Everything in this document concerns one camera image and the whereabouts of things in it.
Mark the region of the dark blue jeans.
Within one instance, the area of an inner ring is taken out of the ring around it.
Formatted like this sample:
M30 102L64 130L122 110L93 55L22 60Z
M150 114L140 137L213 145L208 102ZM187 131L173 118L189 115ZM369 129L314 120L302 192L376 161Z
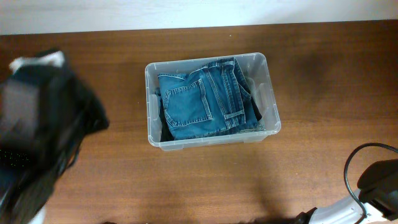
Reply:
M209 62L190 73L160 73L157 78L163 112L175 140L264 129L234 57Z

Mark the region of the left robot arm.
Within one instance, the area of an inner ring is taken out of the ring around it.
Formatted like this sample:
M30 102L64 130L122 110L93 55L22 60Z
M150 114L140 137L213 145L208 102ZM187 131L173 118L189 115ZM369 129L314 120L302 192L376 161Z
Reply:
M109 119L61 50L19 57L9 67L1 84L1 222L41 222L84 138L107 129Z

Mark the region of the black Nike garment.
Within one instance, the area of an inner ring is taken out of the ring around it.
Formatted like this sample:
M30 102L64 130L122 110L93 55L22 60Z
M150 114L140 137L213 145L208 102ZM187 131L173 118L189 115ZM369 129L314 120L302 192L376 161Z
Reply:
M174 137L172 135L172 133L169 130L168 124L167 124L167 120L165 118L164 112L161 111L159 114L159 118L162 122L162 130L161 130L161 137L160 137L160 141L161 142L166 142L166 141L173 141Z

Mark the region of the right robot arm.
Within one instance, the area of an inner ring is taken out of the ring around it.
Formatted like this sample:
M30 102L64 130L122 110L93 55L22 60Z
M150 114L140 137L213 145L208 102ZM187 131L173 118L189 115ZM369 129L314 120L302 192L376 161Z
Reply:
M344 168L349 196L328 207L302 212L292 223L349 224L397 219L397 159L371 164L358 179L355 191L351 190L347 178L350 162L351 159L347 159Z

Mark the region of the black shorts red waistband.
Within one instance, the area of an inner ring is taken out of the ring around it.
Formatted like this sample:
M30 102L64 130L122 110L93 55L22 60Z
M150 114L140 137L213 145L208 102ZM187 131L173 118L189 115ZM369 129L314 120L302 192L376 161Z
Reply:
M256 119L258 121L260 121L262 119L262 114L260 113L259 108L257 107L257 104L254 101L253 97L251 97L251 103L252 103L252 107L253 107L253 111L254 111L254 114L256 116Z

